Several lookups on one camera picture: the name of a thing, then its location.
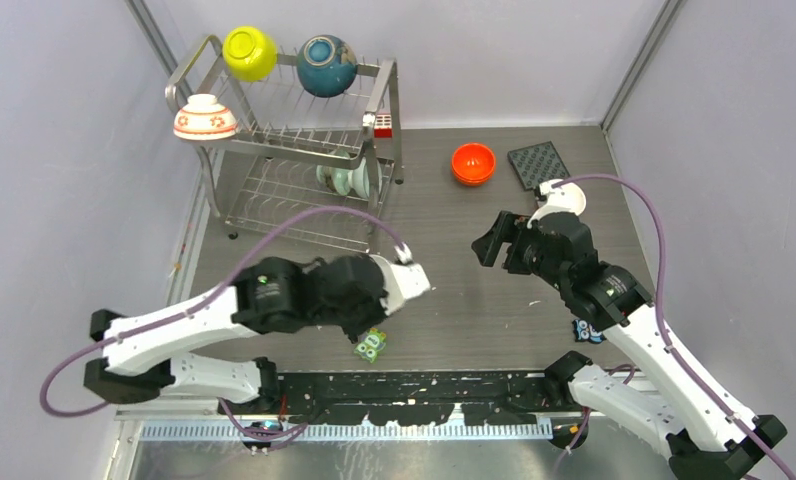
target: wood grain surface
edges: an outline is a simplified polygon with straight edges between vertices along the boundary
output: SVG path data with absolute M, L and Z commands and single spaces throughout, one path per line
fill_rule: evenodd
M 544 368 L 572 349 L 605 367 L 625 362 L 608 342 L 574 342 L 573 316 L 555 290 L 536 277 L 483 268 L 470 248 L 491 227 L 499 210 L 533 212 L 533 195 L 522 189 L 507 152 L 546 141 L 554 143 L 572 175 L 616 173 L 597 127 L 404 132 L 406 181 L 392 186 L 382 217 L 410 245 L 435 290 L 381 325 L 387 346 L 374 365 L 356 357 L 353 345 L 336 327 L 224 342 L 199 353 L 237 361 L 267 356 L 283 371 Z M 497 157 L 495 176 L 481 187 L 464 187 L 450 172 L 451 153 L 467 142 L 485 143 Z M 389 145 L 378 148 L 383 155 Z M 226 157 L 219 179 L 222 208 L 232 205 L 252 163 L 252 158 Z M 624 266 L 651 289 L 621 188 L 606 181 L 581 187 L 587 195 L 581 218 L 592 230 L 601 259 Z M 260 238 L 241 231 L 238 239 L 230 240 L 227 233 L 220 222 L 210 219 L 193 294 L 212 288 Z M 380 245 L 391 258 L 390 244 L 381 238 Z M 296 261 L 342 253 L 287 239 L 278 240 L 266 252 Z M 502 250 L 499 262 L 503 258 Z

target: dish rack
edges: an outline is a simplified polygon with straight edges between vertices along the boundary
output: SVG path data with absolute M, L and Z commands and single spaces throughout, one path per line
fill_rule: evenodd
M 202 55 L 207 46 L 212 51 Z M 304 210 L 343 205 L 376 217 L 386 202 L 389 185 L 404 181 L 401 118 L 398 108 L 398 67 L 387 59 L 357 67 L 357 78 L 342 95 L 317 98 L 297 78 L 297 50 L 279 48 L 277 65 L 263 80 L 243 86 L 230 74 L 222 57 L 222 42 L 208 35 L 196 43 L 166 85 L 165 97 L 174 114 L 186 104 L 178 90 L 194 77 L 203 62 L 206 75 L 195 93 L 211 93 L 236 115 L 236 134 L 221 140 L 187 141 L 201 162 L 204 194 L 215 218 L 238 236 L 238 229 L 267 233 Z M 374 143 L 376 116 L 387 107 L 392 120 L 392 158 L 379 157 Z M 334 154 L 345 150 L 350 159 Z M 253 156 L 253 163 L 229 212 L 219 208 L 210 158 L 224 152 Z M 366 160 L 369 198 L 342 196 L 322 186 L 316 168 L 353 170 Z M 374 225 L 346 214 L 320 215 L 299 223 L 284 236 L 348 250 L 374 248 Z

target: wire rack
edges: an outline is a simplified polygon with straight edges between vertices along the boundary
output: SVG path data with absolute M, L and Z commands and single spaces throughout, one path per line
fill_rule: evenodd
M 192 143 L 198 144 L 202 162 L 201 149 L 204 153 L 212 149 L 233 151 L 254 159 L 227 214 L 216 206 L 215 185 L 205 168 L 205 192 L 218 218 L 234 229 L 266 233 L 295 214 L 322 205 L 343 205 L 380 215 L 390 183 L 403 182 L 394 60 L 368 64 L 361 58 L 351 87 L 336 97 L 318 98 L 298 81 L 297 50 L 287 54 L 280 48 L 271 74 L 243 85 L 231 76 L 221 56 L 221 42 L 211 35 L 196 45 L 193 55 L 169 79 L 166 99 L 172 111 L 185 104 L 177 86 L 202 59 L 207 45 L 213 46 L 215 55 L 210 56 L 207 74 L 196 93 L 216 95 L 236 115 L 238 128 L 228 139 Z M 385 109 L 392 115 L 393 158 L 378 157 L 374 145 L 376 114 Z M 338 150 L 351 158 L 338 154 Z M 379 185 L 372 182 L 368 200 L 338 195 L 316 180 L 318 165 L 350 170 L 359 167 L 363 159 L 368 178 L 380 175 L 382 180 Z M 373 246 L 374 229 L 356 217 L 311 217 L 300 225 L 285 236 L 350 250 Z

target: orange bowl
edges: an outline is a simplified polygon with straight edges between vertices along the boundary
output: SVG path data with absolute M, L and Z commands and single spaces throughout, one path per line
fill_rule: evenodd
M 451 156 L 451 173 L 463 185 L 483 185 L 495 173 L 495 154 L 480 143 L 462 145 Z

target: robotic arm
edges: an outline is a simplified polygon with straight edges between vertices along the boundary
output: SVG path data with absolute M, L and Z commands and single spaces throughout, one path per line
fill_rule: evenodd
M 679 479 L 738 479 L 763 452 L 727 418 L 665 348 L 651 296 L 622 267 L 600 261 L 589 228 L 580 222 L 586 205 L 573 184 L 552 180 L 540 187 L 547 200 L 532 216 L 502 211 L 472 250 L 485 267 L 495 263 L 504 243 L 509 273 L 536 275 L 560 292 L 566 307 L 619 347 L 660 391 L 656 401 L 609 377 L 578 352 L 569 352 L 546 369 L 562 393 L 605 413 L 663 455 Z M 693 371 L 724 396 L 736 417 L 753 422 L 770 447 L 786 436 L 772 415 L 757 416 L 730 395 L 669 330 L 673 348 Z
M 228 362 L 188 353 L 234 338 L 295 333 L 306 326 L 336 325 L 359 335 L 430 290 L 417 263 L 392 263 L 378 255 L 341 256 L 308 264 L 268 257 L 247 268 L 216 301 L 169 325 L 127 339 L 119 334 L 198 304 L 209 292 L 138 317 L 109 310 L 92 315 L 93 340 L 119 338 L 86 364 L 84 385 L 115 404 L 140 403 L 160 394 L 223 397 L 270 407 L 279 396 L 277 371 L 258 358 Z

